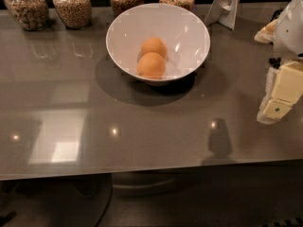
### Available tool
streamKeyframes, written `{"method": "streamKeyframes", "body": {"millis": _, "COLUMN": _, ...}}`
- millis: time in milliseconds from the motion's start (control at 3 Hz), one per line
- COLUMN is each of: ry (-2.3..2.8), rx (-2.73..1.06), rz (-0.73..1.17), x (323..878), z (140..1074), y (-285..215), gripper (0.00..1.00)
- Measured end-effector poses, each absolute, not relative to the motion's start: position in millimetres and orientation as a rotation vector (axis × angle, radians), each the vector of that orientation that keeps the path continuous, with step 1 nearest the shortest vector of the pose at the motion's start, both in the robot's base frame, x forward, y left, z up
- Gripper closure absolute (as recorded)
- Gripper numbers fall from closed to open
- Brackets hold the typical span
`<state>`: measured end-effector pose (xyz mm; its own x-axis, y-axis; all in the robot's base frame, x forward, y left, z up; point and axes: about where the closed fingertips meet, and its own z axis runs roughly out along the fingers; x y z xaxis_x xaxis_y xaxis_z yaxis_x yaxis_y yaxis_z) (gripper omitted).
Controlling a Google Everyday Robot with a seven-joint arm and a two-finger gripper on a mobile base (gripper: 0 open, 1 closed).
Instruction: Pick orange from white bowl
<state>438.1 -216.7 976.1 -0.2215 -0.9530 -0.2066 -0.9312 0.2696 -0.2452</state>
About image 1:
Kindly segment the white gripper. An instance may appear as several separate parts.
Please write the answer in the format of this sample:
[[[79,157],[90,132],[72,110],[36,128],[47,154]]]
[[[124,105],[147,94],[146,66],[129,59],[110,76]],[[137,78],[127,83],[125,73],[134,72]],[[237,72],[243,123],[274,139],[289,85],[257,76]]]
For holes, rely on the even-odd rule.
[[[303,96],[303,0],[292,0],[277,19],[255,35],[259,43],[274,42],[274,51],[289,60],[278,69],[270,67],[266,77],[265,97],[260,103],[257,121],[280,121]]]

